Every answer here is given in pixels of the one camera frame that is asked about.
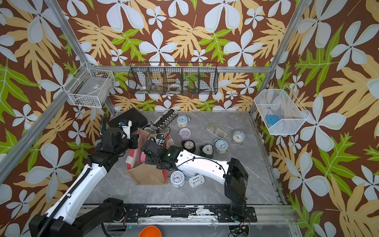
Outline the pink twin-bell alarm clock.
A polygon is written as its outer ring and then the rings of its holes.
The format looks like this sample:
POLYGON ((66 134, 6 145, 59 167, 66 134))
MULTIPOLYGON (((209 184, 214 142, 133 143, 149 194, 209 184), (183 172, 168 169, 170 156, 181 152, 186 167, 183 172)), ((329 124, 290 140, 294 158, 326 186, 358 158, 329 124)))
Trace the pink twin-bell alarm clock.
POLYGON ((145 163, 145 160, 146 160, 146 154, 142 152, 140 156, 140 162, 143 164, 145 163))

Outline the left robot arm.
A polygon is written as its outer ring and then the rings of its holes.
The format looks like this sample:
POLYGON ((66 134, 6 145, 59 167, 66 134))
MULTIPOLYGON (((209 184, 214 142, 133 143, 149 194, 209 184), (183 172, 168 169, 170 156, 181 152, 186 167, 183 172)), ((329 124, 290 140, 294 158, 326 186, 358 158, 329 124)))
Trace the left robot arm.
POLYGON ((118 127, 106 127, 101 121, 101 141, 93 154, 87 156, 87 165, 63 197, 44 215, 36 215, 29 222, 33 237, 83 237, 108 220, 124 219, 124 203, 108 198, 90 212, 78 217, 89 194, 128 149, 138 147, 137 134, 131 134, 133 123, 122 119, 118 127))

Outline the white round alarm clock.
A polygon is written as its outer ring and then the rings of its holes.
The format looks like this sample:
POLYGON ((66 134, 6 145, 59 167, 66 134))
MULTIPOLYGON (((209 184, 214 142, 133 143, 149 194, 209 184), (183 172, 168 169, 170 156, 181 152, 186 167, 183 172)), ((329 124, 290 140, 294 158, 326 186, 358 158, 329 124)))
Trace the white round alarm clock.
POLYGON ((185 175, 181 171, 175 171, 170 176, 171 185, 175 188, 180 188, 185 184, 185 175))

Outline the black twin-bell alarm clock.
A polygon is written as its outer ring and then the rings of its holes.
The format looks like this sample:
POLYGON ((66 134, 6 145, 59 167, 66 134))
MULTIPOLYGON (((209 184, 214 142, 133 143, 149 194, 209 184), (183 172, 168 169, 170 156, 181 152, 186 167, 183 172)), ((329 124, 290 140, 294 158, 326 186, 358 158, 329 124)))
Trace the black twin-bell alarm clock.
POLYGON ((192 141, 192 140, 185 140, 185 141, 182 141, 182 147, 184 150, 190 152, 190 153, 194 153, 196 151, 196 145, 195 145, 195 142, 192 141))

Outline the blue square alarm clock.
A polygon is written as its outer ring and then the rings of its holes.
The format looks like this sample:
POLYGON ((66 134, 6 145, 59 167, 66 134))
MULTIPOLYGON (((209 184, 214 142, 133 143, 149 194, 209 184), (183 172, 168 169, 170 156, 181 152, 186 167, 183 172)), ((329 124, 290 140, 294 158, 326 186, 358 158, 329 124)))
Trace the blue square alarm clock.
POLYGON ((183 172, 184 176, 187 178, 192 178, 192 177, 197 176, 196 172, 187 171, 187 170, 183 170, 182 172, 183 172))

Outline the lilac round alarm clock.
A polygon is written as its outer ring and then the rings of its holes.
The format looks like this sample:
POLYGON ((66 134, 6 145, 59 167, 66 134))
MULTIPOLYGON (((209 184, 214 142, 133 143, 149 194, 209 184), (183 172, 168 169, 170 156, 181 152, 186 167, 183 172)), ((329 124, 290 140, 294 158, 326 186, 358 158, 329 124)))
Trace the lilac round alarm clock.
POLYGON ((181 128, 178 135, 181 137, 181 139, 188 140, 191 136, 191 130, 187 127, 181 128))

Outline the cream and blue alarm clock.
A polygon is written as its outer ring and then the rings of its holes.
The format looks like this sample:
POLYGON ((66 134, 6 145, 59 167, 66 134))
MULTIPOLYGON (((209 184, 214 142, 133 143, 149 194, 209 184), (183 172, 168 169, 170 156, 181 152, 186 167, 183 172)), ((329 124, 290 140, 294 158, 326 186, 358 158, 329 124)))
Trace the cream and blue alarm clock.
POLYGON ((180 128, 187 127, 190 122, 190 118, 186 115, 180 115, 177 117, 177 126, 180 128))

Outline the dark green alarm clock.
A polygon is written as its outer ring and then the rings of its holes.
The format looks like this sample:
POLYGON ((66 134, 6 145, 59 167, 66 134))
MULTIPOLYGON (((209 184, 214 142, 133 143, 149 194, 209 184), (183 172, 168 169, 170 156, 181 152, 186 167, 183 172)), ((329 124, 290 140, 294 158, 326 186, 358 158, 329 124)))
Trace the dark green alarm clock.
POLYGON ((214 148, 212 144, 205 144, 200 147, 200 155, 202 157, 213 159, 214 157, 214 148))

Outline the mirror digital clock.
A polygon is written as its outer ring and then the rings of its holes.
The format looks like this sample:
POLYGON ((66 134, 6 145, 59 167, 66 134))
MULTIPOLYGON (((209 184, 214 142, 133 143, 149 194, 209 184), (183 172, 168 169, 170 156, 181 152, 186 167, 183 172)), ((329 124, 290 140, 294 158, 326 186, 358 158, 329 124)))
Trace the mirror digital clock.
POLYGON ((212 123, 209 123, 205 129, 223 139, 225 139, 228 136, 227 132, 225 132, 224 130, 220 129, 219 127, 217 127, 216 125, 212 123))

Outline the light blue twin-bell alarm clock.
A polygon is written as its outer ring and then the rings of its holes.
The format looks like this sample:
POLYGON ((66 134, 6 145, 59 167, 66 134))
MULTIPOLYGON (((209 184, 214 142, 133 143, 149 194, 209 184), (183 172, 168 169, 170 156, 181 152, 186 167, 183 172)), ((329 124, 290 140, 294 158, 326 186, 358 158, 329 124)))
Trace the light blue twin-bell alarm clock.
POLYGON ((225 139, 215 140, 215 151, 218 154, 225 154, 227 152, 229 145, 225 139))

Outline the grey round globe clock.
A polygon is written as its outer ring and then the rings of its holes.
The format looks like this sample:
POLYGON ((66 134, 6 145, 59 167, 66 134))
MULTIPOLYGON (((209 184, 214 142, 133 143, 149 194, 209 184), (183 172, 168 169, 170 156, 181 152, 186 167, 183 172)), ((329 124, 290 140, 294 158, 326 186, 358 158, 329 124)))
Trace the grey round globe clock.
POLYGON ((240 146, 243 144, 245 139, 246 139, 246 133, 244 131, 236 130, 233 132, 233 135, 232 135, 232 143, 233 144, 240 146))

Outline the orange bowl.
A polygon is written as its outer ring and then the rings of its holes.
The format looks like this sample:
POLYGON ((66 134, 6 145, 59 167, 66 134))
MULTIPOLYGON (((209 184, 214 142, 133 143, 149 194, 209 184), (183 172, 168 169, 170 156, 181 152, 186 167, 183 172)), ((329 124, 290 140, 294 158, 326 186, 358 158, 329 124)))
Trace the orange bowl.
POLYGON ((138 237, 162 237, 162 233, 158 227, 148 226, 140 232, 138 237))

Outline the blue object in basket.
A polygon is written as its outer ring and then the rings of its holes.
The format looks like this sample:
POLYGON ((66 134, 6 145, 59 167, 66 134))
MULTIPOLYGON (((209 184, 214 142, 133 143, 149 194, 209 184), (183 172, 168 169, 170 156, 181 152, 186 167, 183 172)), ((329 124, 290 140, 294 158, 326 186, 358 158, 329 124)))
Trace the blue object in basket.
POLYGON ((275 125, 277 122, 279 122, 279 117, 276 115, 267 115, 266 120, 270 126, 275 125))

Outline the socket set on black rail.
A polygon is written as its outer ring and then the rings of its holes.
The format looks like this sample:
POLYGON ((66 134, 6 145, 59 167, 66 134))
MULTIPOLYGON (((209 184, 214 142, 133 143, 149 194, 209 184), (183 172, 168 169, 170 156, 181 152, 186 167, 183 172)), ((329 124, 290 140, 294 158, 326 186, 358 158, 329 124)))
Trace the socket set on black rail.
POLYGON ((178 112, 174 109, 168 110, 164 115, 159 116, 155 120, 151 120, 151 123, 144 127, 144 130, 150 133, 159 132, 161 128, 169 125, 176 119, 178 112))

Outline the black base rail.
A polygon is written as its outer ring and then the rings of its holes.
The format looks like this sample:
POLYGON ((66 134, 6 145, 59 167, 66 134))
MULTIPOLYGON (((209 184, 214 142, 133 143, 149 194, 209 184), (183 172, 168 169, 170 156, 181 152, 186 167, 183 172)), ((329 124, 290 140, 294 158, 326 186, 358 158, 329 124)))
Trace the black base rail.
POLYGON ((143 220, 158 221, 216 221, 218 223, 256 223, 254 207, 246 206, 241 215, 233 214, 229 204, 124 204, 114 222, 142 223, 143 220))

